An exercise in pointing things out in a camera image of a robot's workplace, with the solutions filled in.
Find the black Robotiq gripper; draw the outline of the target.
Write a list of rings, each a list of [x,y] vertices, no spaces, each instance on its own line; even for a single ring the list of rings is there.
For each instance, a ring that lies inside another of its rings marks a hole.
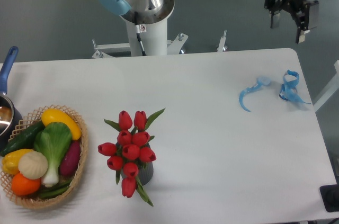
[[[271,29],[277,28],[279,26],[280,11],[288,11],[286,8],[283,8],[283,3],[289,3],[289,10],[297,13],[296,43],[300,44],[305,41],[306,34],[309,33],[311,29],[318,26],[319,1],[265,0],[264,8],[269,11]]]

